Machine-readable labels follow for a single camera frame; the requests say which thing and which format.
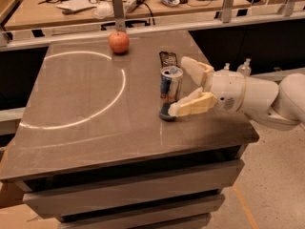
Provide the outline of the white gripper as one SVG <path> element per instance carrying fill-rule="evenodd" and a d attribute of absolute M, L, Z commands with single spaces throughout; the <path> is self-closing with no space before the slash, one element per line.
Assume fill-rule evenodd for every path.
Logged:
<path fill-rule="evenodd" d="M 243 74 L 229 70 L 214 72 L 212 66 L 188 56 L 181 58 L 181 67 L 197 86 L 205 84 L 205 92 L 200 87 L 173 103 L 168 110 L 170 116 L 203 114 L 213 107 L 228 112 L 236 112 L 239 109 L 246 85 Z"/>

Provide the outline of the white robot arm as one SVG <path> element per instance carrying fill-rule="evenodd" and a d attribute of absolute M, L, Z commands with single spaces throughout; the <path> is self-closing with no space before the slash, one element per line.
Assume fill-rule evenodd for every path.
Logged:
<path fill-rule="evenodd" d="M 173 103 L 171 116 L 203 114 L 210 109 L 243 113 L 249 119 L 281 131 L 305 124 L 305 74 L 292 73 L 279 83 L 213 67 L 184 56 L 181 66 L 197 85 Z"/>

